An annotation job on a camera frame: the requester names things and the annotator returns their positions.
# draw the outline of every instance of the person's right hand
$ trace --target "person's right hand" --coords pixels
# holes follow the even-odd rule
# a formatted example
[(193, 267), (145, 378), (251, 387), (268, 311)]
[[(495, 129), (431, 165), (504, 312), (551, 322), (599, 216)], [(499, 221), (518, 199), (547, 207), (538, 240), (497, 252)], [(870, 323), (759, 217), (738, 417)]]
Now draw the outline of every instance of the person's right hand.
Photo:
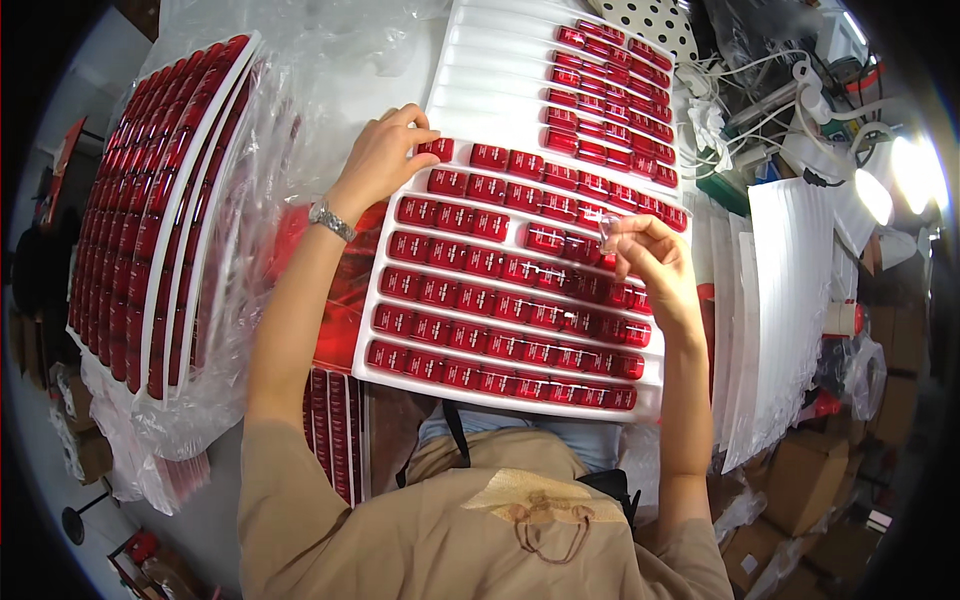
[(355, 224), (367, 208), (388, 198), (420, 169), (440, 159), (429, 153), (407, 158), (410, 148), (432, 142), (440, 132), (430, 129), (426, 115), (415, 104), (391, 108), (371, 119), (353, 142), (340, 178), (326, 194), (333, 213)]
[(690, 247), (653, 215), (614, 223), (604, 250), (616, 252), (616, 278), (634, 274), (646, 284), (647, 301), (667, 339), (704, 335)]

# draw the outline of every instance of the person's left hand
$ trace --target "person's left hand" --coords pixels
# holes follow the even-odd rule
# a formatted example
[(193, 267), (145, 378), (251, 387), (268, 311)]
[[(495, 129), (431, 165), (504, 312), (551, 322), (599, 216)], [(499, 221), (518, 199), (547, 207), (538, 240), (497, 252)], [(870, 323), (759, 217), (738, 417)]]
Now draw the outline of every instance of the person's left hand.
[(429, 153), (407, 158), (411, 147), (438, 137), (440, 132), (430, 130), (426, 115), (415, 104), (391, 108), (379, 120), (369, 121), (326, 194), (333, 213), (354, 225), (367, 208), (396, 192), (420, 169), (440, 162)]

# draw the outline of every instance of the wristwatch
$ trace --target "wristwatch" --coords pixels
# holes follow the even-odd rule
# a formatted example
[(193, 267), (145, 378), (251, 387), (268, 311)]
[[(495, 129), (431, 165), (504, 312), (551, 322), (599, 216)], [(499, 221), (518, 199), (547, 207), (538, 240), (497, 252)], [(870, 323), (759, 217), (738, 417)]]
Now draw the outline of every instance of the wristwatch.
[(344, 220), (333, 214), (326, 200), (320, 199), (310, 206), (310, 212), (307, 215), (310, 225), (322, 225), (333, 231), (348, 243), (357, 236), (356, 229), (344, 223)]

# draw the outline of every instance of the cardboard box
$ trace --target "cardboard box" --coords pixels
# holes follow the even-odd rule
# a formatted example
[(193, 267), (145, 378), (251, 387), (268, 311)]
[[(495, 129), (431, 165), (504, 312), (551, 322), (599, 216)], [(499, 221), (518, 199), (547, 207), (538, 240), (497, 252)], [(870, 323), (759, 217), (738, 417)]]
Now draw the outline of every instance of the cardboard box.
[(720, 515), (746, 489), (742, 483), (728, 475), (707, 477), (707, 499), (710, 504), (710, 519), (715, 523)]
[(850, 446), (857, 446), (867, 436), (867, 422), (854, 419), (851, 407), (843, 406), (839, 413), (827, 417), (824, 433), (835, 438), (847, 438)]
[(913, 426), (913, 408), (917, 403), (917, 382), (907, 377), (889, 375), (883, 400), (867, 431), (878, 440), (903, 445)]
[(90, 416), (90, 402), (93, 395), (84, 385), (84, 381), (79, 375), (70, 376), (70, 397), (72, 398), (73, 410), (76, 418), (66, 411), (66, 424), (71, 431), (85, 431), (90, 427), (96, 427), (97, 421)]
[(854, 582), (867, 570), (867, 561), (882, 537), (863, 525), (839, 521), (830, 526), (806, 557), (826, 573)]
[(731, 583), (745, 592), (750, 591), (756, 578), (770, 564), (777, 546), (786, 540), (784, 534), (762, 518), (737, 529), (723, 552)]
[(847, 468), (846, 440), (795, 431), (780, 442), (763, 516), (790, 537), (806, 533), (833, 506)]
[(780, 582), (772, 600), (826, 600), (827, 595), (817, 588), (817, 574), (808, 566), (798, 564), (797, 568)]
[(924, 367), (925, 323), (922, 306), (870, 307), (870, 337), (883, 346), (887, 369), (919, 372)]

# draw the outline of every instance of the light blue pants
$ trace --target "light blue pants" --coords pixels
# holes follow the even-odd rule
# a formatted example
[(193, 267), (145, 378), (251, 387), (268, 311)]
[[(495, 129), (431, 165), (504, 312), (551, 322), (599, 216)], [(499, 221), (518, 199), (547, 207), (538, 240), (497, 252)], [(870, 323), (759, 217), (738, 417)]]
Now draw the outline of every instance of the light blue pants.
[[(598, 420), (577, 420), (547, 417), (514, 411), (497, 410), (474, 404), (455, 402), (460, 412), (464, 433), (495, 431), (507, 427), (539, 427), (557, 435), (570, 446), (591, 473), (616, 467), (623, 425)], [(441, 405), (420, 426), (417, 448), (430, 440), (450, 435)]]

